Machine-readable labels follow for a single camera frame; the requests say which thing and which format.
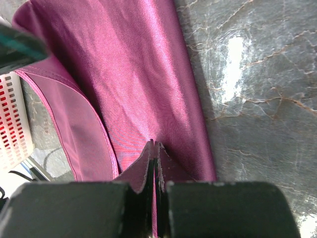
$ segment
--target maroon cloth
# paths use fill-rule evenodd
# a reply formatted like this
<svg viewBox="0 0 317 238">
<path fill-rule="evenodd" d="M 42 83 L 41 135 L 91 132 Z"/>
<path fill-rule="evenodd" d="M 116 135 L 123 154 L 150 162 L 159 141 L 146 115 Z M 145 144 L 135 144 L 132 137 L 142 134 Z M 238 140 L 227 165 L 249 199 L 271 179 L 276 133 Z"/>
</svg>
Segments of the maroon cloth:
<svg viewBox="0 0 317 238">
<path fill-rule="evenodd" d="M 78 181 L 117 177 L 150 139 L 194 179 L 216 179 L 172 0 L 31 0 L 13 25 L 52 53 L 18 73 L 52 115 Z"/>
</svg>

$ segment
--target magenta fabric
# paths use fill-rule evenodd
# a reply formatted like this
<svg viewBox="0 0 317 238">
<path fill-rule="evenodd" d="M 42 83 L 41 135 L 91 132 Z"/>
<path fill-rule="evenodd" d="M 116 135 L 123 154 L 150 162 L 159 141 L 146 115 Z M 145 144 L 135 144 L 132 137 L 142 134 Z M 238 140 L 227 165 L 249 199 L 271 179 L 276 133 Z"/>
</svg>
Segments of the magenta fabric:
<svg viewBox="0 0 317 238">
<path fill-rule="evenodd" d="M 150 139 L 194 179 L 216 179 L 172 0 L 31 0 L 13 24 L 52 53 L 18 73 L 51 113 L 78 181 L 117 177 Z"/>
</svg>

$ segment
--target blurry dark object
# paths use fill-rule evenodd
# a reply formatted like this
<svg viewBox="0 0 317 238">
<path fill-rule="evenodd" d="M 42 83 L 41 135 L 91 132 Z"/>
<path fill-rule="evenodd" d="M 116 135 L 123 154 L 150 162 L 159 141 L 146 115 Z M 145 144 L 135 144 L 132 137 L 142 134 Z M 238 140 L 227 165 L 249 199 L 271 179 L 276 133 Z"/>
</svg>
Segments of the blurry dark object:
<svg viewBox="0 0 317 238">
<path fill-rule="evenodd" d="M 0 24 L 0 74 L 44 60 L 47 56 L 42 41 Z"/>
<path fill-rule="evenodd" d="M 152 141 L 115 181 L 24 185 L 0 220 L 3 238 L 300 237 L 276 186 L 193 181 Z"/>
</svg>

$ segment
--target laundry basket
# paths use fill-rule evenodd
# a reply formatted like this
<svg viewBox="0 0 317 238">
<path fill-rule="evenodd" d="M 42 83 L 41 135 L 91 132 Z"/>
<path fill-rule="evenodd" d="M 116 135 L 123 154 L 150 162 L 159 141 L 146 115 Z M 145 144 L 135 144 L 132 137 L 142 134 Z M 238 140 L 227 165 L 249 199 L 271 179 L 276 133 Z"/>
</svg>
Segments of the laundry basket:
<svg viewBox="0 0 317 238">
<path fill-rule="evenodd" d="M 0 75 L 0 173 L 6 173 L 33 152 L 21 90 L 14 72 Z"/>
</svg>

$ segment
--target white object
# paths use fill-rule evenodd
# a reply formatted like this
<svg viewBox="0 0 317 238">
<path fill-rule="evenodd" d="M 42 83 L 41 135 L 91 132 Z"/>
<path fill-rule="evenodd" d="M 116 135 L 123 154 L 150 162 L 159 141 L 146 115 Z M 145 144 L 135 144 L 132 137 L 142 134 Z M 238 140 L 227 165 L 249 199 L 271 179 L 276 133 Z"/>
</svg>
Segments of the white object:
<svg viewBox="0 0 317 238">
<path fill-rule="evenodd" d="M 33 152 L 19 76 L 0 75 L 0 173 L 7 173 Z"/>
</svg>

